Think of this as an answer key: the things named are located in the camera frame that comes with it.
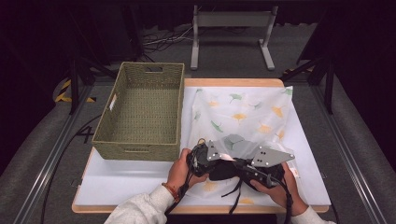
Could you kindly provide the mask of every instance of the green woven basket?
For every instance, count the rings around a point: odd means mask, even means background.
[[[93,146],[105,160],[176,160],[183,95],[183,63],[122,63]]]

